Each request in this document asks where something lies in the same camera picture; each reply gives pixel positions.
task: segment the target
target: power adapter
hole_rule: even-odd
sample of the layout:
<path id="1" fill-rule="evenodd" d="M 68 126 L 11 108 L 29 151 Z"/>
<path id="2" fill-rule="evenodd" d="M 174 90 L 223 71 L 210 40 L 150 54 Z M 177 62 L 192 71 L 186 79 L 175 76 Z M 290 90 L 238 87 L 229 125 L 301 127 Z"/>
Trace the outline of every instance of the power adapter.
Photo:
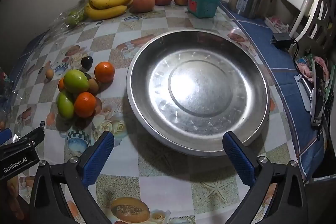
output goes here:
<path id="1" fill-rule="evenodd" d="M 287 32 L 274 33 L 272 36 L 271 44 L 278 49 L 289 49 L 291 44 L 294 44 L 295 40 L 289 36 Z"/>

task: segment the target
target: green mango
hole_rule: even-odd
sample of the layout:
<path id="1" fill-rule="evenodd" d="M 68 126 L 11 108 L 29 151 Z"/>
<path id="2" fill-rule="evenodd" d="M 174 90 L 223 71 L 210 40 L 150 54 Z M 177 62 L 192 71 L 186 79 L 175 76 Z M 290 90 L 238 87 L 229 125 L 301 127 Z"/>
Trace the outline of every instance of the green mango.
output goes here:
<path id="1" fill-rule="evenodd" d="M 72 119 L 74 116 L 74 104 L 73 104 L 73 98 L 72 95 L 63 90 L 59 95 L 57 99 L 57 109 L 58 113 L 66 120 Z"/>
<path id="2" fill-rule="evenodd" d="M 70 27 L 76 27 L 79 23 L 79 19 L 76 17 L 68 17 L 66 20 L 66 23 L 70 26 Z"/>
<path id="3" fill-rule="evenodd" d="M 76 15 L 76 13 L 77 13 L 77 10 L 72 10 L 72 11 L 70 11 L 70 13 L 68 14 L 68 16 Z"/>
<path id="4" fill-rule="evenodd" d="M 89 89 L 89 83 L 84 73 L 77 69 L 69 70 L 64 76 L 65 89 L 71 93 L 82 93 Z"/>
<path id="5" fill-rule="evenodd" d="M 85 20 L 85 19 L 86 19 L 86 14 L 85 14 L 84 11 L 81 11 L 81 12 L 79 13 L 78 20 L 79 20 L 79 22 L 82 22 L 82 21 Z"/>

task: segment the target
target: blue cloth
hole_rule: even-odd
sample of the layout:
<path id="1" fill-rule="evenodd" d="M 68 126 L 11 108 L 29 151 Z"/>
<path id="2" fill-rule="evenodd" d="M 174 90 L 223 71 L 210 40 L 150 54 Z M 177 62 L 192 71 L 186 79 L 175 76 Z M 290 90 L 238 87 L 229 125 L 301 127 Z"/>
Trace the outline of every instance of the blue cloth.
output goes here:
<path id="1" fill-rule="evenodd" d="M 9 74 L 9 78 L 14 82 L 14 85 L 13 85 L 14 88 L 16 87 L 17 82 L 19 81 L 19 78 L 20 78 L 21 74 L 23 73 L 23 69 L 25 67 L 25 64 L 26 64 L 29 56 L 31 55 L 33 50 L 35 50 L 39 46 L 41 40 L 46 35 L 46 33 L 47 32 L 44 32 L 44 33 L 40 34 L 39 36 L 35 37 L 33 40 L 31 40 L 28 43 L 25 50 L 23 51 L 21 57 L 19 57 L 19 59 L 15 63 L 13 69 L 11 70 L 11 72 Z M 4 100 L 4 101 L 0 102 L 0 109 L 5 111 L 6 113 L 9 113 L 10 110 L 11 110 L 11 105 L 13 105 L 13 103 L 14 103 L 15 97 L 16 97 L 16 95 L 14 93 L 12 93 L 9 96 L 8 100 Z"/>
<path id="2" fill-rule="evenodd" d="M 298 73 L 292 57 L 288 52 L 279 50 L 270 43 L 273 33 L 263 20 L 250 20 L 237 15 L 222 1 L 219 8 L 241 28 L 268 69 L 287 115 L 300 170 L 305 180 L 308 180 L 323 160 L 324 140 L 322 134 L 317 140 L 317 130 L 310 125 L 311 116 L 305 110 L 294 79 Z"/>

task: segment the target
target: screw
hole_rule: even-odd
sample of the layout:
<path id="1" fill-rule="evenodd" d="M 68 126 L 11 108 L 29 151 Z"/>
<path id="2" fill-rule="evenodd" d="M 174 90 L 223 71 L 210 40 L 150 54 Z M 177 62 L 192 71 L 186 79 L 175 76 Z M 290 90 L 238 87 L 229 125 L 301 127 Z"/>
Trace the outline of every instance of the screw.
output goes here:
<path id="1" fill-rule="evenodd" d="M 46 162 L 45 160 L 41 160 L 41 161 L 39 162 L 39 166 L 45 166 L 46 163 L 47 163 L 47 162 Z"/>
<path id="2" fill-rule="evenodd" d="M 78 162 L 78 157 L 77 156 L 73 156 L 69 159 L 69 161 L 72 163 L 72 164 L 75 164 L 76 162 Z"/>
<path id="3" fill-rule="evenodd" d="M 297 162 L 296 162 L 296 161 L 291 160 L 290 163 L 291 163 L 291 166 L 293 166 L 293 167 L 297 167 Z"/>
<path id="4" fill-rule="evenodd" d="M 266 162 L 268 162 L 268 159 L 264 156 L 260 156 L 259 161 L 262 162 L 262 163 L 266 163 Z"/>

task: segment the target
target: egg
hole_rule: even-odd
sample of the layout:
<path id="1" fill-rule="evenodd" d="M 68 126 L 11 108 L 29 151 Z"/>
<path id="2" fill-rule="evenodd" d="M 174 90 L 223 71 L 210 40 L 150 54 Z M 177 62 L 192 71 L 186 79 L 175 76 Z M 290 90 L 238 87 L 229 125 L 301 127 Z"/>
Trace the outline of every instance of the egg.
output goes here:
<path id="1" fill-rule="evenodd" d="M 89 83 L 88 92 L 92 94 L 97 94 L 99 90 L 98 81 L 94 78 L 91 78 L 88 80 L 88 83 Z"/>
<path id="2" fill-rule="evenodd" d="M 52 69 L 49 69 L 45 72 L 45 77 L 48 80 L 51 80 L 54 77 L 54 71 Z"/>

